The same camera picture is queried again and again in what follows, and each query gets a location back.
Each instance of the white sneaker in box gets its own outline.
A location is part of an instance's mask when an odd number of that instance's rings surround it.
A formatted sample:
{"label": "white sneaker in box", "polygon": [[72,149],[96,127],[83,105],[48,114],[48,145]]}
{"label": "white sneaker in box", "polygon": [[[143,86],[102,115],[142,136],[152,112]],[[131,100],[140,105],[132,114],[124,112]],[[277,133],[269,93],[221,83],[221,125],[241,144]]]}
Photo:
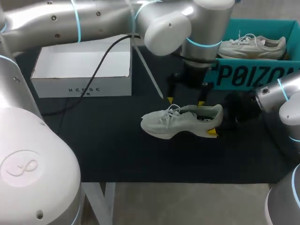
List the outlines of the white sneaker in box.
{"label": "white sneaker in box", "polygon": [[151,112],[142,117],[141,127],[151,136],[171,139],[181,131],[189,131],[200,137],[215,138],[210,131],[223,121],[223,107],[187,105],[180,108],[171,105],[166,110]]}
{"label": "white sneaker in box", "polygon": [[223,41],[218,54],[224,59],[279,60],[285,51],[285,37],[270,40],[263,36],[246,34],[237,40]]}

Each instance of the shoe box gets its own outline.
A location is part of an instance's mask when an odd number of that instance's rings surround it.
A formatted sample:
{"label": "shoe box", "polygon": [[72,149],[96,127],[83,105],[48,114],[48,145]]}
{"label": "shoe box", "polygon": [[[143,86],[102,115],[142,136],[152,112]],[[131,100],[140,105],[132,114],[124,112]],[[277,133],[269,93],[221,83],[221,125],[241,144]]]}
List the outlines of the shoe box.
{"label": "shoe box", "polygon": [[278,40],[286,38],[281,60],[217,59],[205,77],[216,90],[252,90],[300,70],[300,26],[293,20],[231,19],[223,38],[236,40],[246,34]]}
{"label": "shoe box", "polygon": [[[31,81],[40,98],[79,97],[109,46],[120,36],[41,49]],[[125,39],[108,53],[85,97],[131,95],[131,43]]]}

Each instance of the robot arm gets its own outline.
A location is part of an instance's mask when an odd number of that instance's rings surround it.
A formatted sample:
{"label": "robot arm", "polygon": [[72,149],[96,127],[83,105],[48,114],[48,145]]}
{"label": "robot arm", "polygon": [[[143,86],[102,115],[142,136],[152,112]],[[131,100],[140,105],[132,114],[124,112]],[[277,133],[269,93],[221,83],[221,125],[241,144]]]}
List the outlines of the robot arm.
{"label": "robot arm", "polygon": [[43,122],[13,53],[137,32],[155,55],[182,45],[182,56],[214,60],[233,5],[234,0],[67,0],[5,13],[0,7],[0,224],[80,223],[79,164]]}

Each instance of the white box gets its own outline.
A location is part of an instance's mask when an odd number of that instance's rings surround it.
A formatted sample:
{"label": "white box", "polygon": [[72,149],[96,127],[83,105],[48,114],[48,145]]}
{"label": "white box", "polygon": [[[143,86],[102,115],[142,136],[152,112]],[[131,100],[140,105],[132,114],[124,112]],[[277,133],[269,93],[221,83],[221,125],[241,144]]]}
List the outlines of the white box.
{"label": "white box", "polygon": [[[31,81],[40,98],[79,97],[109,46],[123,35],[42,48]],[[130,39],[108,53],[86,97],[131,95]]]}

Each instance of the shoe lace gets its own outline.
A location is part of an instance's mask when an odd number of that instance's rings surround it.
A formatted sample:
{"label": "shoe lace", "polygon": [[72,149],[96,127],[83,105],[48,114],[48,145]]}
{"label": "shoe lace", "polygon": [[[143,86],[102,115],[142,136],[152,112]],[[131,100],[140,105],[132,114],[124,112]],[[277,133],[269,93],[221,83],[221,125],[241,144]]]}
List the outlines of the shoe lace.
{"label": "shoe lace", "polygon": [[161,116],[161,118],[159,119],[160,121],[166,120],[167,123],[167,129],[169,127],[169,123],[170,120],[173,118],[177,118],[180,116],[180,110],[178,110],[180,108],[179,105],[176,104],[172,104],[169,106],[169,108],[167,108],[166,110],[164,110],[163,115]]}
{"label": "shoe lace", "polygon": [[257,47],[257,40],[256,40],[256,36],[254,34],[246,34],[245,36],[240,37],[240,33],[239,33],[239,39],[236,40],[230,40],[230,43],[233,45],[244,45],[244,44],[249,44],[249,40],[250,37],[249,36],[253,36],[254,40],[255,40],[255,45]]}

